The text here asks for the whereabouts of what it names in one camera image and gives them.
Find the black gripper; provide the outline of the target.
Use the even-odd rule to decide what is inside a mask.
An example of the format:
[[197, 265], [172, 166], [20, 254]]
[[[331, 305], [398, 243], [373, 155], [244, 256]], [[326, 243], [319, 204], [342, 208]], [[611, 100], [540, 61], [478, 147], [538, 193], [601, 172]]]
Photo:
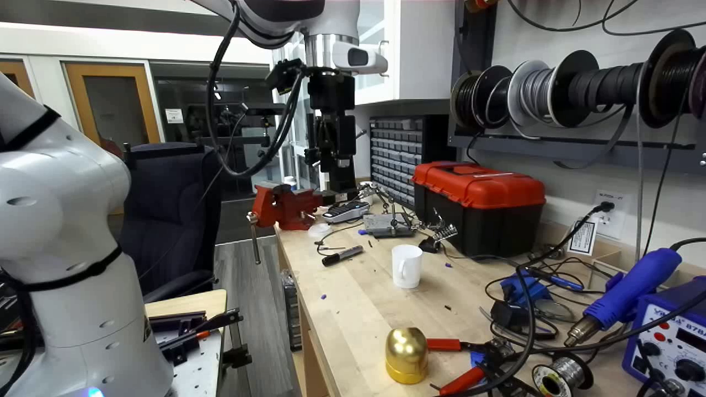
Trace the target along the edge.
[[341, 70], [314, 69], [309, 76], [309, 147], [306, 162], [320, 163], [329, 189], [342, 195], [355, 187], [355, 79]]

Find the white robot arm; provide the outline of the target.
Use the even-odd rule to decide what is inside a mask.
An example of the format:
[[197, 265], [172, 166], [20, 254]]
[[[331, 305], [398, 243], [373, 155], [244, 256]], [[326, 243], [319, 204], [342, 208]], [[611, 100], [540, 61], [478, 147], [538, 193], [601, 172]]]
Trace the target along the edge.
[[[303, 76], [382, 72], [361, 0], [194, 0], [260, 49], [306, 38]], [[147, 317], [136, 260], [108, 227], [127, 163], [0, 78], [0, 270], [25, 347], [2, 397], [169, 397], [175, 367]]]

